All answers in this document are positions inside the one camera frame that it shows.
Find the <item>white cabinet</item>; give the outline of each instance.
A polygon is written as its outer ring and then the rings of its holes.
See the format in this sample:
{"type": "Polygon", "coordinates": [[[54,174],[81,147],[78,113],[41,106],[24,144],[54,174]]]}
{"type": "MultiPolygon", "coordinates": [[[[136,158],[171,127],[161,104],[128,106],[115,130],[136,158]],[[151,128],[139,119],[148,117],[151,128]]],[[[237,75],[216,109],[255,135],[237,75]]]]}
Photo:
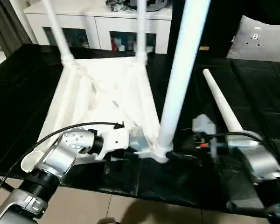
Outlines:
{"type": "MultiPolygon", "coordinates": [[[[98,32],[93,16],[56,15],[70,46],[100,49],[98,32]]],[[[39,44],[51,45],[55,39],[46,14],[27,14],[30,26],[39,44]]]]}
{"type": "MultiPolygon", "coordinates": [[[[125,45],[125,50],[131,50],[131,43],[135,47],[135,11],[111,12],[105,0],[51,0],[51,3],[70,46],[112,50],[112,40],[117,39],[125,45]]],[[[38,43],[55,44],[42,1],[24,12],[38,43]]],[[[146,13],[147,45],[156,53],[167,52],[171,19],[172,6],[146,13]]]]}
{"type": "MultiPolygon", "coordinates": [[[[111,36],[116,32],[125,33],[127,39],[132,33],[137,33],[137,20],[129,18],[109,18],[96,17],[95,18],[98,38],[101,49],[112,50],[111,36]]],[[[153,37],[147,35],[147,40],[152,42],[155,47],[155,52],[159,54],[166,54],[168,47],[168,37],[170,32],[171,21],[168,20],[148,20],[146,19],[146,33],[156,34],[155,41],[150,40],[153,37]]]]}

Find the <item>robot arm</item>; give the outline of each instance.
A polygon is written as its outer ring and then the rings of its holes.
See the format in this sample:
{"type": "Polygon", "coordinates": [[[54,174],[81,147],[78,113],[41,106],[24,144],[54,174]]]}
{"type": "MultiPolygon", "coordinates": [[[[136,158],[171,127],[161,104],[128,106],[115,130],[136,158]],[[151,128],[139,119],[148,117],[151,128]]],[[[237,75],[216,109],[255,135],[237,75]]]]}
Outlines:
{"type": "Polygon", "coordinates": [[[204,150],[208,148],[214,163],[218,163],[221,155],[232,156],[241,162],[246,176],[264,205],[266,218],[272,224],[279,224],[280,165],[265,145],[255,141],[261,140],[261,137],[248,131],[215,135],[215,125],[204,114],[193,120],[193,131],[198,137],[198,147],[203,146],[204,150]]]}
{"type": "Polygon", "coordinates": [[[35,224],[41,218],[60,182],[78,154],[91,154],[100,161],[108,152],[127,149],[128,131],[112,129],[100,136],[82,128],[64,132],[35,165],[19,188],[0,206],[0,224],[35,224]]]}

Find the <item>curtain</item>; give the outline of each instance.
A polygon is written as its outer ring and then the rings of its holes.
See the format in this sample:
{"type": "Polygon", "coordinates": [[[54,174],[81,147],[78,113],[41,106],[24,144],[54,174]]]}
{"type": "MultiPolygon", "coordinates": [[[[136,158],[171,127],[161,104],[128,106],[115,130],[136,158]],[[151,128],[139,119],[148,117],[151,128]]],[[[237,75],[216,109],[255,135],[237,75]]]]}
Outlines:
{"type": "Polygon", "coordinates": [[[0,0],[0,46],[6,57],[23,44],[32,44],[9,0],[0,0]]]}

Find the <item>white shelf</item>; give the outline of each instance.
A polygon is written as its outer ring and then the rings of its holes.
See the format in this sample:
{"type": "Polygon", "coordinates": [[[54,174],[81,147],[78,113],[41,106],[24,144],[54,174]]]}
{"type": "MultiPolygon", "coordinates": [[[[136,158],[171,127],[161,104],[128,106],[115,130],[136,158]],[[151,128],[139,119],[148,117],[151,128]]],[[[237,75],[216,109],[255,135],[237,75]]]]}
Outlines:
{"type": "MultiPolygon", "coordinates": [[[[52,0],[54,11],[58,15],[83,15],[96,17],[137,18],[134,11],[111,12],[105,0],[52,0]]],[[[46,14],[42,1],[26,8],[26,14],[46,14]]],[[[171,20],[172,6],[156,12],[147,12],[146,19],[171,20]]]]}

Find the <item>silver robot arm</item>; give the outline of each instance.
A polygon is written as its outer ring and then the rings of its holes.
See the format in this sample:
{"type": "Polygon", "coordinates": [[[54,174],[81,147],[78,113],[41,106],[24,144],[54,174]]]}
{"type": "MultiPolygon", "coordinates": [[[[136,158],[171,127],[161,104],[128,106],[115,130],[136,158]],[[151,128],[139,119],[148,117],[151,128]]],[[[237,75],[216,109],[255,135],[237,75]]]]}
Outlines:
{"type": "Polygon", "coordinates": [[[35,165],[19,188],[0,206],[0,224],[35,224],[48,207],[62,179],[78,154],[91,154],[100,161],[108,152],[127,149],[128,131],[122,127],[101,135],[82,128],[64,132],[35,165]]]}

